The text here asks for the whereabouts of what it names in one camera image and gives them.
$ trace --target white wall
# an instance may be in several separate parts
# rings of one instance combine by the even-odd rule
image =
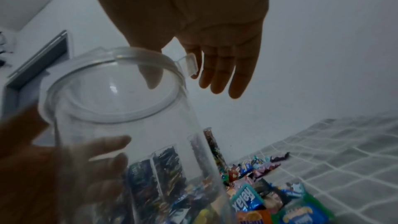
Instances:
[[[261,56],[239,100],[189,80],[191,102],[227,161],[327,117],[398,107],[398,0],[270,0]],[[67,29],[74,55],[127,45],[96,0],[53,0],[18,34],[17,67]],[[164,53],[183,55],[173,40]],[[5,75],[0,71],[0,79]]]

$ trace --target transparent container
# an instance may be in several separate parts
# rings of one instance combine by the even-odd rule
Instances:
[[[59,150],[61,221],[236,223],[187,98],[194,55],[96,49],[47,71],[39,111]]]

